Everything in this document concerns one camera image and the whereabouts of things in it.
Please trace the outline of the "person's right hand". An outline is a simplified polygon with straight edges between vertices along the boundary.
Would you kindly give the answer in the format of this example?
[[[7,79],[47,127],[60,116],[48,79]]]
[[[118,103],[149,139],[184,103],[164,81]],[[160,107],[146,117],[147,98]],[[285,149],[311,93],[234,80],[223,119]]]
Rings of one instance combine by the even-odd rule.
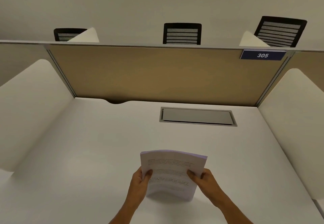
[[[221,200],[225,192],[221,189],[217,183],[215,177],[209,169],[204,169],[200,175],[201,184],[196,184],[201,192],[210,200],[210,202],[215,206],[218,201]]]

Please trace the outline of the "person's left hand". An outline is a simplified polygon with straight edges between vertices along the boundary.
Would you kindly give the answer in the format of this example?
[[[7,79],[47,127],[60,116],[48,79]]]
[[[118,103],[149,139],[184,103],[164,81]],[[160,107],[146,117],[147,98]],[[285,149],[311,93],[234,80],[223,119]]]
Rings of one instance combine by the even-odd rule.
[[[144,176],[146,173],[142,173],[141,167],[132,175],[130,186],[126,199],[142,202],[148,189],[148,183],[144,182]]]

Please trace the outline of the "white printed paper stack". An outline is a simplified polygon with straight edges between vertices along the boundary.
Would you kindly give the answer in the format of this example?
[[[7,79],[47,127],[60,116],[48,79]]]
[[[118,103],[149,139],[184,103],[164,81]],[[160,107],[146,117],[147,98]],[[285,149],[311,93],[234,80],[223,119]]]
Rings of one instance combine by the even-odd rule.
[[[204,155],[175,150],[141,152],[143,177],[152,170],[146,196],[168,193],[183,201],[192,201],[197,185],[188,177],[187,170],[201,176],[207,158]]]

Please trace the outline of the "person's left forearm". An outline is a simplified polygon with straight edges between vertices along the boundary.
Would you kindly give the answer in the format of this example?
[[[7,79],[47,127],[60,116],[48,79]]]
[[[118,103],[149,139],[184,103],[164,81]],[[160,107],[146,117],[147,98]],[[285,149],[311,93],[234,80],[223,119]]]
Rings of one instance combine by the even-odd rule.
[[[140,202],[125,200],[124,204],[108,224],[130,224],[135,211],[138,209]]]

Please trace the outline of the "person's right forearm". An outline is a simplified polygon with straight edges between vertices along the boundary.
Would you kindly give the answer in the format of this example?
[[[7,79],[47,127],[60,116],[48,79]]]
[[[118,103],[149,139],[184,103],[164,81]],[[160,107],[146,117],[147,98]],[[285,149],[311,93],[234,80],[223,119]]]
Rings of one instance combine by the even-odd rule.
[[[215,206],[221,210],[227,224],[254,224],[227,195],[222,196]]]

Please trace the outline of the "beige desk partition panel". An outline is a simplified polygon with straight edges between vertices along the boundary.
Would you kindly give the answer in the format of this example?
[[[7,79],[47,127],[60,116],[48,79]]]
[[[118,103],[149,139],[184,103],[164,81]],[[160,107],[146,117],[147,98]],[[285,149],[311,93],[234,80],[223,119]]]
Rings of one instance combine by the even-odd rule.
[[[79,98],[254,106],[286,60],[242,49],[49,45]]]

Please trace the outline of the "white side divider panel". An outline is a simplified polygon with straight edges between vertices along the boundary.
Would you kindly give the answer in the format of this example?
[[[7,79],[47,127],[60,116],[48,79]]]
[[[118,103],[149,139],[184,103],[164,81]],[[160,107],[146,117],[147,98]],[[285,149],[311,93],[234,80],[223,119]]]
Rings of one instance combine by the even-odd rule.
[[[89,28],[74,38],[68,40],[68,42],[77,43],[99,43],[99,38],[95,28]]]
[[[311,198],[324,199],[324,92],[293,68],[258,109]]]
[[[270,47],[268,44],[263,42],[261,39],[257,38],[254,34],[249,31],[245,31],[240,44],[240,47]]]
[[[0,87],[0,170],[14,172],[72,102],[52,64],[39,59]]]

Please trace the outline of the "blue number sign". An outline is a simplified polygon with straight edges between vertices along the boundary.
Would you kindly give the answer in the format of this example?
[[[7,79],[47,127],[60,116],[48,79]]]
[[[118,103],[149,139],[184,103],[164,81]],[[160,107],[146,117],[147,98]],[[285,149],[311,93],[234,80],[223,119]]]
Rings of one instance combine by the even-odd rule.
[[[240,59],[281,61],[282,58],[285,56],[285,54],[286,51],[279,51],[279,50],[245,49],[242,51]]]

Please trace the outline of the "black mesh office chair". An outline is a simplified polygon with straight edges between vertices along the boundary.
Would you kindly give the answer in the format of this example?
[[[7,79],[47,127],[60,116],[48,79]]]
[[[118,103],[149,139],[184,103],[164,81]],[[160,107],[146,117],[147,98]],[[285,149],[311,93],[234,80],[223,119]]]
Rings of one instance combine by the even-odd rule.
[[[86,30],[84,28],[56,28],[53,33],[56,42],[67,42]]]
[[[307,20],[262,16],[254,35],[271,47],[296,47]]]
[[[163,30],[164,45],[201,45],[200,23],[165,23]]]

